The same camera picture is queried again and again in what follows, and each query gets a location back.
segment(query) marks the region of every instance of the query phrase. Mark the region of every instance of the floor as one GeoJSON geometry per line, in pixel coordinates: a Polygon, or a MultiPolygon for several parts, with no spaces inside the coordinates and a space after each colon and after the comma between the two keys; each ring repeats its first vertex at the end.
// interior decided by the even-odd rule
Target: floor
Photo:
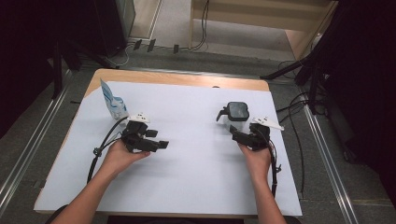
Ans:
{"type": "MultiPolygon", "coordinates": [[[[240,41],[238,39],[225,42],[227,43],[225,47],[219,44],[218,48],[214,48],[214,45],[216,45],[213,43],[216,42],[214,41],[215,37],[210,36],[207,39],[209,48],[206,52],[181,51],[178,54],[173,54],[172,49],[160,48],[161,45],[163,47],[173,47],[175,43],[180,43],[180,46],[182,46],[182,43],[185,43],[182,42],[185,41],[183,37],[177,37],[174,33],[170,34],[167,38],[166,35],[160,35],[166,29],[161,28],[159,20],[170,17],[170,15],[166,15],[163,9],[167,7],[171,8],[170,6],[175,2],[176,0],[163,0],[162,10],[158,15],[155,26],[159,30],[154,29],[152,34],[153,37],[157,36],[158,47],[150,53],[146,52],[145,47],[141,47],[138,50],[128,49],[130,60],[121,66],[120,69],[194,71],[218,74],[219,76],[228,74],[227,76],[231,77],[257,79],[260,75],[270,74],[275,72],[279,67],[286,66],[290,63],[282,63],[283,61],[293,60],[290,47],[285,42],[282,42],[282,45],[275,48],[264,45],[262,49],[257,51],[257,55],[247,55],[248,50],[246,52],[243,50],[240,50],[241,52],[239,50],[228,50],[228,46],[232,46],[233,43],[240,41]]],[[[278,39],[286,38],[286,35],[284,33],[282,34],[282,31],[277,30],[276,33],[277,35],[267,35],[264,38],[268,39],[269,42],[276,42],[278,39]]],[[[75,102],[82,100],[94,71],[100,67],[97,63],[83,55],[80,58],[83,66],[80,71],[69,73],[70,82],[67,92],[60,102],[60,107],[54,115],[47,131],[43,135],[41,143],[37,146],[35,156],[27,167],[6,210],[0,216],[0,223],[2,224],[44,223],[49,217],[48,215],[40,215],[33,211],[35,199],[40,192],[40,188],[45,184],[50,167],[78,111],[78,104],[75,102]]],[[[123,63],[126,61],[126,55],[124,52],[121,52],[111,60],[123,63]]],[[[293,73],[287,74],[287,77],[293,76],[293,73]]],[[[270,91],[273,94],[276,108],[289,105],[291,99],[300,93],[300,89],[287,77],[280,77],[277,80],[269,81],[270,91]]],[[[6,182],[14,164],[34,133],[38,122],[46,113],[46,108],[51,103],[51,95],[52,86],[50,85],[37,97],[36,101],[24,112],[8,133],[0,139],[0,148],[2,149],[2,157],[0,157],[0,164],[2,164],[2,169],[0,169],[0,183],[2,185],[6,182]]],[[[284,116],[286,114],[281,113],[278,115],[278,118],[282,119],[284,116]]],[[[346,162],[343,157],[341,144],[329,120],[324,116],[316,116],[316,118],[325,136],[332,160],[341,176],[358,221],[348,222],[343,216],[328,172],[318,150],[315,136],[311,131],[307,116],[303,110],[294,115],[293,120],[297,133],[301,138],[304,152],[304,186],[302,185],[303,171],[300,149],[297,147],[296,135],[290,127],[290,121],[288,119],[283,124],[286,127],[286,131],[282,133],[295,184],[297,190],[300,192],[300,203],[303,209],[303,216],[299,217],[300,221],[302,223],[318,224],[396,223],[395,209],[383,190],[378,175],[364,164],[350,164],[346,162]]],[[[95,216],[93,223],[106,223],[106,216],[98,214],[95,216]]],[[[247,219],[246,223],[257,223],[257,219],[247,219]]]]}

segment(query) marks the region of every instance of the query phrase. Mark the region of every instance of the person's left hand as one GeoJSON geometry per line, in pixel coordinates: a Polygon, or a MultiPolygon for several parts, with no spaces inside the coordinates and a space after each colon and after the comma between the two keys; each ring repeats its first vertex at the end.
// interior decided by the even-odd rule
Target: person's left hand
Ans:
{"type": "Polygon", "coordinates": [[[106,157],[100,167],[98,174],[110,175],[115,178],[119,173],[124,171],[128,166],[130,166],[135,161],[141,160],[149,156],[149,152],[141,151],[136,153],[131,153],[125,147],[121,140],[116,141],[110,146],[106,157]]]}

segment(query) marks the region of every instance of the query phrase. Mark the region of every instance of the wooden desk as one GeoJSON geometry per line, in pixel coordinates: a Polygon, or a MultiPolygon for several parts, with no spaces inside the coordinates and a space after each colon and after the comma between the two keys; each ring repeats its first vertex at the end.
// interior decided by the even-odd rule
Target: wooden desk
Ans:
{"type": "MultiPolygon", "coordinates": [[[[130,113],[144,108],[143,112],[151,118],[149,127],[159,131],[156,140],[168,140],[170,144],[166,150],[156,152],[120,174],[107,189],[98,212],[154,217],[256,216],[244,157],[229,132],[215,118],[227,102],[246,100],[251,113],[264,111],[269,118],[276,119],[265,81],[108,69],[96,71],[92,78],[68,138],[37,198],[37,212],[52,213],[70,203],[85,186],[93,159],[92,149],[114,124],[103,94],[97,90],[100,79],[122,81],[108,83],[110,88],[114,87],[113,92],[123,98],[130,113]],[[168,85],[151,85],[153,83],[168,85]]],[[[285,215],[300,216],[301,208],[280,131],[272,131],[271,138],[282,164],[282,174],[278,175],[278,183],[282,184],[278,185],[276,196],[282,202],[281,211],[283,205],[285,215]]]]}
{"type": "MultiPolygon", "coordinates": [[[[201,19],[206,0],[191,1],[190,47],[193,19],[201,19]]],[[[285,29],[296,60],[331,20],[337,3],[329,0],[211,0],[207,19],[285,29]]]]}

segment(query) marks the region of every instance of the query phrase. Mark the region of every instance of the blue and white plastic bag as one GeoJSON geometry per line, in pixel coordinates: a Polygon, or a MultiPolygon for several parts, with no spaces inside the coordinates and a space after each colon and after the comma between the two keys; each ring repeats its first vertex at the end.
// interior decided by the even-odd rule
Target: blue and white plastic bag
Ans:
{"type": "Polygon", "coordinates": [[[105,96],[106,105],[111,117],[115,120],[119,120],[125,117],[129,117],[128,110],[126,109],[125,103],[118,96],[113,96],[111,89],[107,84],[101,79],[101,86],[103,95],[105,96]]]}

